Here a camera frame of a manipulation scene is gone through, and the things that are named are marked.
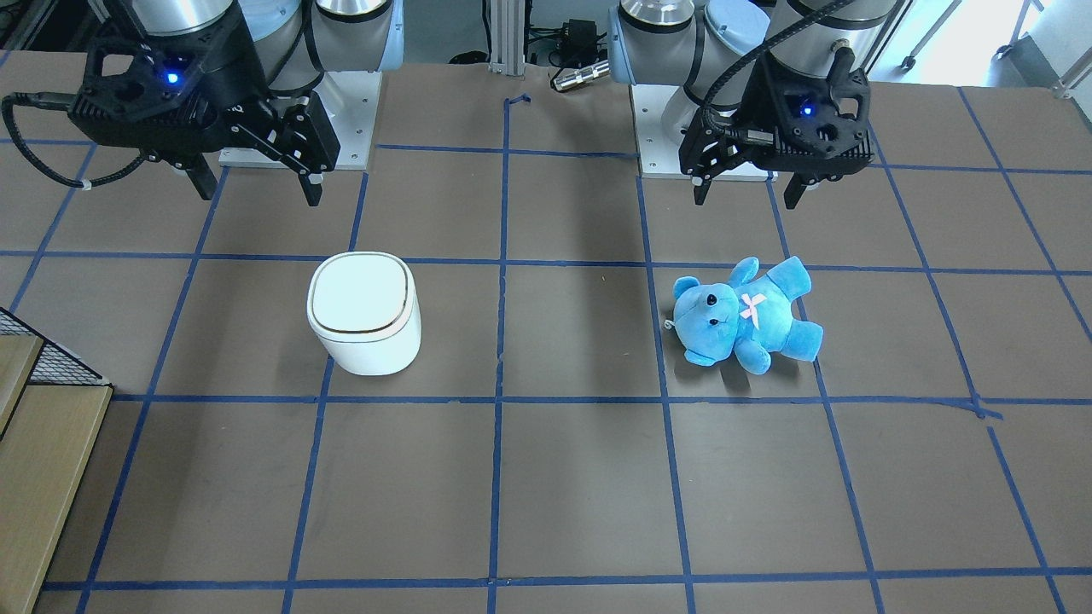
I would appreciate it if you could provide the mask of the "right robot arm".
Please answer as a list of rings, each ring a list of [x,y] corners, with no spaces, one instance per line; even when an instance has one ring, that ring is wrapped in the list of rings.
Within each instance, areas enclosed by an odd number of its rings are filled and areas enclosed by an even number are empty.
[[[404,59],[401,1],[108,1],[67,117],[94,143],[163,162],[211,199],[206,155],[248,147],[320,202],[340,141],[317,87]]]

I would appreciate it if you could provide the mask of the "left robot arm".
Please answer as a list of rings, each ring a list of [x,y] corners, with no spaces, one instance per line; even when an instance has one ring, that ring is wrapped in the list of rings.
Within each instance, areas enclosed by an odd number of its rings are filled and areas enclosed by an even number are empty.
[[[689,106],[678,170],[695,204],[724,172],[786,172],[784,205],[873,163],[871,92],[863,67],[893,1],[620,1],[612,76],[680,90]]]

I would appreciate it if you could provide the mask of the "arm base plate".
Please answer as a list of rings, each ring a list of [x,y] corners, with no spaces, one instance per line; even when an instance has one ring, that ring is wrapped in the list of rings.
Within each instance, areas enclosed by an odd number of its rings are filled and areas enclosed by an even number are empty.
[[[323,81],[313,90],[324,105],[332,128],[339,135],[337,172],[365,172],[372,147],[372,132],[377,119],[382,72],[327,72]],[[290,102],[302,97],[277,97],[272,106],[281,115],[289,108]],[[224,147],[218,163],[223,167],[258,168],[258,170],[284,170],[286,166],[249,147]]]
[[[682,129],[688,128],[697,104],[682,87],[636,84],[630,87],[636,143],[645,179],[688,180],[679,165]]]

